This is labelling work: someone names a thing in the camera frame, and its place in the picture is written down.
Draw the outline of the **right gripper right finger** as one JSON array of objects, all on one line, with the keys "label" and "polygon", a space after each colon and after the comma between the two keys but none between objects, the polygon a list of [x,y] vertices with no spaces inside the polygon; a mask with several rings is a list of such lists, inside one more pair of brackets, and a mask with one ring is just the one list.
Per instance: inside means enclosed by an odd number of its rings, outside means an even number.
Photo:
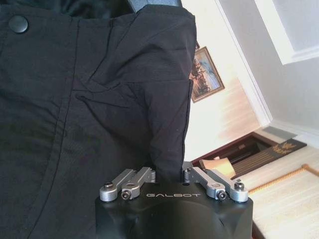
[{"label": "right gripper right finger", "polygon": [[191,162],[184,162],[182,169],[184,182],[199,183],[210,198],[219,201],[226,198],[235,202],[248,201],[248,191],[241,180],[233,181],[216,169],[202,170],[199,167],[194,167]]}]

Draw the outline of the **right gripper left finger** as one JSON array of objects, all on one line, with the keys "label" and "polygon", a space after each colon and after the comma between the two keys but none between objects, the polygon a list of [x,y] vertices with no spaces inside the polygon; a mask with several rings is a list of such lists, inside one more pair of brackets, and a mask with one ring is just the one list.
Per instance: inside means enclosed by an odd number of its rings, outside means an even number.
[{"label": "right gripper left finger", "polygon": [[106,182],[99,191],[101,201],[114,201],[121,196],[125,201],[137,198],[145,183],[154,183],[156,172],[150,167],[141,170],[125,169],[112,181]]}]

